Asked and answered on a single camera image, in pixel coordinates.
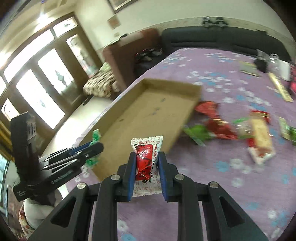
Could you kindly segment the green foil snack left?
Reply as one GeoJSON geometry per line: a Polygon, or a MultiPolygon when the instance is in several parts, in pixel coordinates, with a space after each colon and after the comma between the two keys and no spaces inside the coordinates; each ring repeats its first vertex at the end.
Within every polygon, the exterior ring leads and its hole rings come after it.
{"type": "Polygon", "coordinates": [[[198,124],[194,126],[184,126],[186,133],[197,145],[205,147],[205,142],[217,138],[217,135],[210,132],[204,125],[198,124]]]}

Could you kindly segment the red foil snack lower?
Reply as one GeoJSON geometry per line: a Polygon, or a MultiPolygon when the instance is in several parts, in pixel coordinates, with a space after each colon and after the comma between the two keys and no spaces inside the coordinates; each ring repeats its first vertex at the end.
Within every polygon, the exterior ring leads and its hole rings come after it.
{"type": "Polygon", "coordinates": [[[208,131],[214,133],[218,139],[223,140],[238,140],[236,131],[231,125],[222,119],[208,119],[205,122],[208,131]]]}

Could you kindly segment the red foil snack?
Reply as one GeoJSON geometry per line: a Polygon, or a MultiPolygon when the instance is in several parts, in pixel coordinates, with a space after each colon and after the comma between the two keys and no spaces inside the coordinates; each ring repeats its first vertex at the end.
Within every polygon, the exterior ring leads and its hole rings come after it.
{"type": "Polygon", "coordinates": [[[212,119],[220,118],[218,114],[219,104],[213,101],[201,101],[195,107],[195,111],[212,119]]]}
{"type": "Polygon", "coordinates": [[[238,140],[236,131],[231,125],[222,119],[208,119],[205,122],[208,131],[214,133],[218,139],[223,140],[238,140]]]}

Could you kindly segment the purple floral tablecloth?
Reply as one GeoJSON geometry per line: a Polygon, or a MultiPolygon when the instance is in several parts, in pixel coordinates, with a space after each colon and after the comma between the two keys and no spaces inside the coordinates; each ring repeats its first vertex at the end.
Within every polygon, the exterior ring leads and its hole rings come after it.
{"type": "Polygon", "coordinates": [[[181,134],[166,158],[196,182],[218,182],[256,222],[269,240],[277,240],[295,213],[295,146],[282,138],[279,118],[295,125],[295,103],[285,102],[266,74],[239,71],[252,57],[237,51],[186,48],[175,51],[144,73],[144,78],[187,82],[202,87],[202,99],[219,104],[232,122],[253,109],[270,114],[275,156],[264,165],[252,161],[243,140],[210,140],[201,147],[181,134]]]}

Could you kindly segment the white red flat snack packet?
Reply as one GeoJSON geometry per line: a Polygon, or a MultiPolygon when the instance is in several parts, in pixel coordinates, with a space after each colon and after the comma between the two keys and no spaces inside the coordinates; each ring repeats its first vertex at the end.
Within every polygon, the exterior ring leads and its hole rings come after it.
{"type": "Polygon", "coordinates": [[[271,151],[265,153],[265,154],[259,154],[255,142],[253,138],[247,138],[247,144],[248,144],[248,152],[252,158],[252,160],[257,164],[257,165],[263,165],[265,162],[268,160],[272,159],[276,152],[274,147],[271,148],[271,151]]]}

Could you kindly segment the patterned blanket daybed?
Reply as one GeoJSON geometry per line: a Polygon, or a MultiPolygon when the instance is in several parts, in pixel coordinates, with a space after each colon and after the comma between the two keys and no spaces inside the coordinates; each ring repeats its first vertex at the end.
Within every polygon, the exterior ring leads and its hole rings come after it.
{"type": "Polygon", "coordinates": [[[104,98],[110,98],[112,94],[120,92],[117,80],[108,62],[105,62],[99,72],[86,82],[83,91],[86,95],[104,98]]]}

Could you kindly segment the yellow cake bar packet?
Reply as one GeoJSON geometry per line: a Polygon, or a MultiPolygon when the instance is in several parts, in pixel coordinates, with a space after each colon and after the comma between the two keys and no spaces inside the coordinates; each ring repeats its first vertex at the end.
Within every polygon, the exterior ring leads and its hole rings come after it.
{"type": "Polygon", "coordinates": [[[262,118],[251,117],[253,139],[259,154],[265,154],[271,151],[273,142],[269,133],[267,123],[262,118]]]}

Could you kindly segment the red foil snack upper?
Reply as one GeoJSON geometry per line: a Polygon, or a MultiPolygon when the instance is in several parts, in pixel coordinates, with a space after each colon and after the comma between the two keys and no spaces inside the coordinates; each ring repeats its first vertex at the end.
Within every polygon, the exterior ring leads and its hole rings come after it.
{"type": "Polygon", "coordinates": [[[212,119],[220,118],[218,114],[219,104],[213,101],[201,101],[195,107],[195,111],[212,119]]]}

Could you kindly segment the wooden glass door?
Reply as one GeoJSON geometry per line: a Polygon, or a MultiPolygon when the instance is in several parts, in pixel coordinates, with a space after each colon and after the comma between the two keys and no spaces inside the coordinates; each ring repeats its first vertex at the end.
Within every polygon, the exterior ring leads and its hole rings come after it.
{"type": "Polygon", "coordinates": [[[29,37],[1,68],[1,154],[12,159],[11,119],[29,112],[36,118],[37,150],[51,139],[85,100],[85,83],[102,61],[74,13],[29,37]]]}

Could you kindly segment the brown cardboard tray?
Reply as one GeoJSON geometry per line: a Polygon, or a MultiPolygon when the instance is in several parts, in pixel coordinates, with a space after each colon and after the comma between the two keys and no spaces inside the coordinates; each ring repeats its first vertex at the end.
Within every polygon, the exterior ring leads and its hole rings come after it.
{"type": "Polygon", "coordinates": [[[202,88],[191,83],[145,78],[112,102],[81,140],[91,141],[99,130],[104,145],[92,171],[99,181],[128,162],[132,138],[163,136],[168,152],[191,117],[202,88]]]}

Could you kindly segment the red long snack packet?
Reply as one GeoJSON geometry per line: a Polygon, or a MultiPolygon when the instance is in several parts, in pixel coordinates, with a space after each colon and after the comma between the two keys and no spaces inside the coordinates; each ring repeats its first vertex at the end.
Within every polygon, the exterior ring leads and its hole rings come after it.
{"type": "Polygon", "coordinates": [[[250,112],[250,116],[255,118],[262,118],[266,121],[266,123],[270,124],[270,114],[266,111],[252,110],[250,112]]]}

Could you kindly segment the white green snack packet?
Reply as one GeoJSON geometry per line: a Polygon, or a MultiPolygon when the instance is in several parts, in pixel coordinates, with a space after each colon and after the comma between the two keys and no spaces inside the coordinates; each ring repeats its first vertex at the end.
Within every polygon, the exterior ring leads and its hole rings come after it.
{"type": "Polygon", "coordinates": [[[286,140],[290,140],[290,126],[288,125],[287,121],[279,116],[278,122],[280,125],[281,136],[286,140]]]}

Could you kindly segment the dark green pea snack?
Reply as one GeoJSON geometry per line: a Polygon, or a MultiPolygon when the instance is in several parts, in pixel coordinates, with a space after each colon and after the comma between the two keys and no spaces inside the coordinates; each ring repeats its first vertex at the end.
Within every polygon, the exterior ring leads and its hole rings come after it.
{"type": "Polygon", "coordinates": [[[289,140],[292,142],[294,146],[296,146],[296,128],[294,128],[293,126],[289,126],[288,135],[289,135],[289,140]]]}

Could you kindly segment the cream long tube packet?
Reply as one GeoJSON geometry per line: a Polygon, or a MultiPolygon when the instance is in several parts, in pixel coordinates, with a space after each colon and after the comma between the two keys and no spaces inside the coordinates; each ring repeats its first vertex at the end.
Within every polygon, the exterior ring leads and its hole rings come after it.
{"type": "Polygon", "coordinates": [[[284,87],[284,85],[281,83],[281,81],[271,72],[268,73],[269,79],[272,81],[272,83],[275,85],[276,89],[281,94],[281,97],[286,102],[293,102],[292,97],[284,87]]]}

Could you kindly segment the olive flat booklet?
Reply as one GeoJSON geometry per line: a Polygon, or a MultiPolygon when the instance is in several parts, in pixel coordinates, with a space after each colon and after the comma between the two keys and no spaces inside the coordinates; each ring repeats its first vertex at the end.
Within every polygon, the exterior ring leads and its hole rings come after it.
{"type": "Polygon", "coordinates": [[[256,76],[256,77],[260,76],[260,73],[259,73],[256,65],[254,65],[253,63],[250,63],[250,62],[240,61],[239,62],[239,71],[241,73],[245,73],[245,74],[256,76]]]}

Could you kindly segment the black small container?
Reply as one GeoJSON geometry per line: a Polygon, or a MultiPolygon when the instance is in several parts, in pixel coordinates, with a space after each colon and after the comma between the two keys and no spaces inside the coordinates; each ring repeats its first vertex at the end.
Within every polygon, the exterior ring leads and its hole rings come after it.
{"type": "Polygon", "coordinates": [[[257,49],[257,56],[254,60],[254,64],[259,71],[263,73],[267,73],[268,60],[269,60],[269,55],[266,54],[264,51],[257,49]]]}

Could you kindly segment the clear plastic cup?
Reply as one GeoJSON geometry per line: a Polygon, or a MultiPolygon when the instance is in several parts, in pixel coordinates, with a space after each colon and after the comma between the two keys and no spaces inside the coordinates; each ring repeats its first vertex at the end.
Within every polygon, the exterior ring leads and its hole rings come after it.
{"type": "Polygon", "coordinates": [[[268,70],[274,75],[279,75],[280,72],[280,59],[277,54],[269,55],[268,70]]]}

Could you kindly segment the white kettle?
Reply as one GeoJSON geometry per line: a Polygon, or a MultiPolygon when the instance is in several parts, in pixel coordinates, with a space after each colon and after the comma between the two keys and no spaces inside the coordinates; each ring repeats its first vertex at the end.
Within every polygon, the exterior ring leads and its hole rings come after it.
{"type": "Polygon", "coordinates": [[[285,81],[290,81],[290,63],[280,60],[279,61],[280,78],[285,81]]]}

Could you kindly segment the black leather sofa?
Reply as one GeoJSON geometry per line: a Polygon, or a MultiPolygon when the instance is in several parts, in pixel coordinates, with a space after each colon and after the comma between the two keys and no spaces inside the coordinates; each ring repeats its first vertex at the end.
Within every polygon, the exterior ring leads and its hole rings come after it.
{"type": "Polygon", "coordinates": [[[166,55],[182,48],[208,48],[255,57],[257,50],[261,50],[267,54],[277,54],[283,61],[292,60],[284,44],[265,31],[236,27],[178,27],[163,30],[161,41],[166,55]]]}

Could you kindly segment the framed horse painting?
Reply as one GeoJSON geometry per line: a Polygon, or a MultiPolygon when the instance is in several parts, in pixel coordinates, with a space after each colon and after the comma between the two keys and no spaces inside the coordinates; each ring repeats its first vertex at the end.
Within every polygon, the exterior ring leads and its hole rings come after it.
{"type": "Polygon", "coordinates": [[[138,0],[107,0],[108,4],[115,14],[137,1],[138,0]]]}

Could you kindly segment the pink sleeved water bottle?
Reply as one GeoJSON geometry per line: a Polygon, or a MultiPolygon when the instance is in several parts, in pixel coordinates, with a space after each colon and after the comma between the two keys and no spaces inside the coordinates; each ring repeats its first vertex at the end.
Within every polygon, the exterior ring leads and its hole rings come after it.
{"type": "Polygon", "coordinates": [[[296,69],[295,65],[290,66],[290,81],[287,87],[288,93],[295,95],[295,85],[296,85],[296,69]]]}

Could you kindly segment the black grippers on sofa back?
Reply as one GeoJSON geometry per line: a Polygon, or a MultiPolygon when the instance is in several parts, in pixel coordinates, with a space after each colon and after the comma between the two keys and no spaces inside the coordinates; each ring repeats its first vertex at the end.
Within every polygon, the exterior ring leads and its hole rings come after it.
{"type": "Polygon", "coordinates": [[[229,24],[222,16],[217,16],[214,18],[210,16],[204,16],[202,19],[202,25],[205,28],[210,28],[212,26],[224,28],[224,27],[227,27],[229,24]]]}

